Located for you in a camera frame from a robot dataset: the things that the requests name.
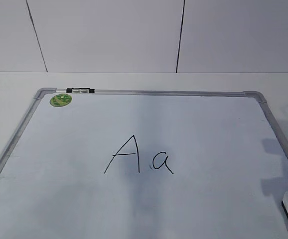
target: green magnet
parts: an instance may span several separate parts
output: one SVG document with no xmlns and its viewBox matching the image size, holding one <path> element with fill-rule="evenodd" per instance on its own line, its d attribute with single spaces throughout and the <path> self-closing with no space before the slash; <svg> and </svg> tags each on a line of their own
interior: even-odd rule
<svg viewBox="0 0 288 239">
<path fill-rule="evenodd" d="M 54 107 L 62 107 L 70 104 L 72 97 L 68 94 L 59 94 L 51 98 L 50 104 Z"/>
</svg>

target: round magnet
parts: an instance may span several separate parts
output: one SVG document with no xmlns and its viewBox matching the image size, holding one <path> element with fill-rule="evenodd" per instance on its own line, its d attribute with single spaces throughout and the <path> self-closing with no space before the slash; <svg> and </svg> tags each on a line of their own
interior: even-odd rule
<svg viewBox="0 0 288 239">
<path fill-rule="evenodd" d="M 50 104 L 54 107 L 62 107 L 70 104 L 72 97 L 68 94 L 59 94 L 51 98 Z"/>
</svg>

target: whiteboard frame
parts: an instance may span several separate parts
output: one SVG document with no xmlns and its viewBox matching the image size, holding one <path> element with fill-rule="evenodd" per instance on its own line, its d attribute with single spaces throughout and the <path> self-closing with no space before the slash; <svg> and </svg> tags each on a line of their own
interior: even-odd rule
<svg viewBox="0 0 288 239">
<path fill-rule="evenodd" d="M 68 93 L 68 89 L 58 88 L 41 88 L 35 94 L 33 101 L 27 110 L 26 114 L 20 121 L 16 131 L 4 148 L 0 155 L 0 173 L 3 170 L 6 162 L 8 161 L 12 151 L 14 150 L 17 142 L 19 141 L 22 133 L 28 125 L 32 115 L 39 106 L 43 97 L 47 94 L 54 93 Z M 243 92 L 203 92 L 203 91 L 128 91 L 128 90 L 94 90 L 93 93 L 70 93 L 70 94 L 100 94 L 100 95 L 151 95 L 151 96 L 205 96 L 205 97 L 247 97 L 254 98 L 259 103 L 262 111 L 265 114 L 267 121 L 273 129 L 276 138 L 281 145 L 287 159 L 288 159 L 288 140 L 282 132 L 278 122 L 276 121 L 273 113 L 271 112 L 267 101 L 262 93 L 258 91 L 243 91 Z"/>
</svg>

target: black marker writing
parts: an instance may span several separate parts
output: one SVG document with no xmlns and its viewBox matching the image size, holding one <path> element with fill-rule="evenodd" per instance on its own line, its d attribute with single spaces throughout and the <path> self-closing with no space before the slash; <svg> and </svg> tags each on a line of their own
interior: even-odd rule
<svg viewBox="0 0 288 239">
<path fill-rule="evenodd" d="M 111 165 L 111 163 L 112 163 L 113 159 L 115 158 L 115 156 L 135 154 L 135 153 L 121 153 L 121 154 L 119 154 L 119 152 L 121 151 L 121 149 L 122 149 L 132 138 L 134 139 L 135 146 L 136 146 L 136 151 L 137 151 L 136 154 L 138 155 L 138 167 L 139 167 L 139 172 L 140 172 L 140 156 L 139 156 L 138 143 L 136 142 L 135 136 L 132 135 L 132 136 L 128 139 L 128 141 L 126 141 L 126 143 L 123 144 L 122 147 L 121 147 L 114 155 L 112 155 L 113 158 L 111 159 L 109 165 L 106 167 L 104 173 L 106 173 L 106 171 L 108 170 L 108 168 L 109 168 L 109 166 Z"/>
<path fill-rule="evenodd" d="M 166 154 L 166 152 L 160 152 L 160 153 L 158 153 L 157 155 L 154 156 L 153 162 L 152 162 L 153 168 L 154 168 L 154 169 L 160 169 L 160 168 L 165 164 L 166 168 L 167 168 L 172 174 L 174 174 L 174 173 L 172 172 L 172 170 L 171 170 L 171 169 L 168 167 L 168 165 L 167 165 L 168 156 L 166 156 L 164 162 L 160 165 L 160 167 L 158 167 L 158 168 L 155 167 L 154 161 L 155 161 L 156 157 L 159 156 L 161 153 Z"/>
</svg>

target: whiteboard surface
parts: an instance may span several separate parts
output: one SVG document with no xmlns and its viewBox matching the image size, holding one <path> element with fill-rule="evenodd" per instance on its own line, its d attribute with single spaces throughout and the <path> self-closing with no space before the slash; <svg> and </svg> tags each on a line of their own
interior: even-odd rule
<svg viewBox="0 0 288 239">
<path fill-rule="evenodd" d="M 0 239 L 288 238 L 288 160 L 255 99 L 52 96 L 0 175 Z M 132 135 L 141 172 L 125 155 L 104 174 Z M 174 174 L 150 168 L 161 151 Z"/>
</svg>

